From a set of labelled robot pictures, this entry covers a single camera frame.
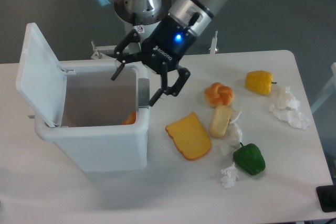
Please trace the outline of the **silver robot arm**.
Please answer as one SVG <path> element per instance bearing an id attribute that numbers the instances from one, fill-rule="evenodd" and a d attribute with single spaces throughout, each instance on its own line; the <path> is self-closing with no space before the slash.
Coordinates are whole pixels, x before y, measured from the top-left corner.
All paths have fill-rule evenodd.
<path id="1" fill-rule="evenodd" d="M 190 76 L 179 62 L 228 0 L 96 0 L 114 5 L 126 36 L 114 49 L 119 62 L 116 79 L 126 64 L 141 62 L 161 77 L 161 86 L 148 101 L 177 96 Z"/>

